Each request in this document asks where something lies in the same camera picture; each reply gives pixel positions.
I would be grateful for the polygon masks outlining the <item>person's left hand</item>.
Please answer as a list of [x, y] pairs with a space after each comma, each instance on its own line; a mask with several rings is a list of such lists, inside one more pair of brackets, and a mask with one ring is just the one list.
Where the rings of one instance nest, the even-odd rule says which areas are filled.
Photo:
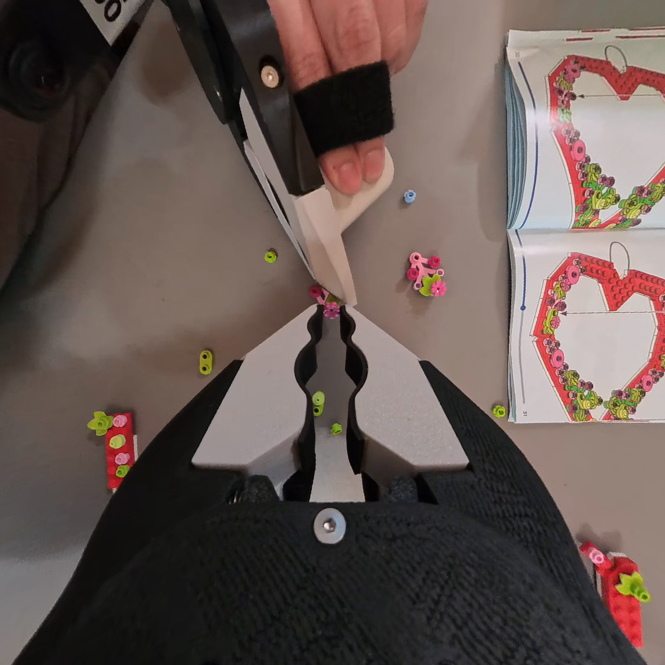
[[[268, 1], [277, 25], [289, 87], [298, 92], [320, 80], [375, 62], [402, 71], [420, 41], [428, 1]], [[373, 184], [384, 171], [380, 136], [340, 146], [318, 157], [327, 180], [344, 195]]]

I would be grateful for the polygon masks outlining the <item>red lego heart section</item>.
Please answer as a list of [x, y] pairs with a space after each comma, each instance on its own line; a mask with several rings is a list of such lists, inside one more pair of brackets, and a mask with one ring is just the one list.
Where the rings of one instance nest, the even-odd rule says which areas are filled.
[[604, 553], [591, 541], [584, 541], [579, 549], [593, 565], [596, 591], [612, 618], [630, 643], [642, 648], [642, 605], [652, 597], [636, 562], [623, 553]]
[[138, 439], [134, 433], [132, 414], [94, 411], [87, 427], [96, 436], [104, 438], [107, 486], [115, 493], [138, 456]]

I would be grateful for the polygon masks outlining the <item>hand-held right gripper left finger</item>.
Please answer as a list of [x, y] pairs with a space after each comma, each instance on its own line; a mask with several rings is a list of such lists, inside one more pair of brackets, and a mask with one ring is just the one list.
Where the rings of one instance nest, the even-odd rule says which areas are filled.
[[242, 360], [192, 458], [198, 468], [267, 476], [287, 501], [311, 499], [312, 395], [323, 307], [312, 305]]

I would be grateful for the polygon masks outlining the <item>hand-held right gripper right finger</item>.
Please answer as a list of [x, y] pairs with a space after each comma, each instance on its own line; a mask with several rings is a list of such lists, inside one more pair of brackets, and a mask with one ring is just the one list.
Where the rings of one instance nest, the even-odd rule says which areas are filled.
[[396, 477], [461, 471], [469, 459], [420, 359], [351, 307], [340, 310], [348, 401], [347, 456], [366, 501]]

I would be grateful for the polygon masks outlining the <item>instruction booklet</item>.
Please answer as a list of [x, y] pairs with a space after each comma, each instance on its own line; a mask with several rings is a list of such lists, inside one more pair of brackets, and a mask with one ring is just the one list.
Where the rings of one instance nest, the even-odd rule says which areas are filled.
[[664, 28], [511, 30], [509, 420], [664, 421]]

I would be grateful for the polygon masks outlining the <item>pink lego branch flower cluster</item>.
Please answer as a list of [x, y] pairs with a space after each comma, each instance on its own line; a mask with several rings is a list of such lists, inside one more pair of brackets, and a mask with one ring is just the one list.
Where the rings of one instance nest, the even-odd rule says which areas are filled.
[[409, 263], [406, 278], [412, 283], [414, 290], [422, 296], [440, 297], [446, 294], [442, 260], [438, 255], [426, 257], [414, 252], [409, 257]]

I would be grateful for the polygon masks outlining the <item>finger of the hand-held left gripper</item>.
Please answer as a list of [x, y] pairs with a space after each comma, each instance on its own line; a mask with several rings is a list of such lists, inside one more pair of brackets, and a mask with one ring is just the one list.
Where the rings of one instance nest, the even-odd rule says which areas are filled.
[[243, 141], [243, 151], [247, 163], [262, 188], [263, 194], [275, 216], [294, 245], [296, 252], [302, 258], [311, 277], [315, 281], [319, 281], [315, 276], [311, 264], [309, 249], [295, 204], [298, 195], [289, 193], [284, 177], [278, 168], [276, 158], [271, 152], [268, 140], [263, 134], [245, 90], [241, 90], [240, 92], [239, 110], [247, 134], [247, 137]]
[[294, 205], [314, 278], [343, 303], [356, 306], [353, 276], [328, 189], [296, 197]]

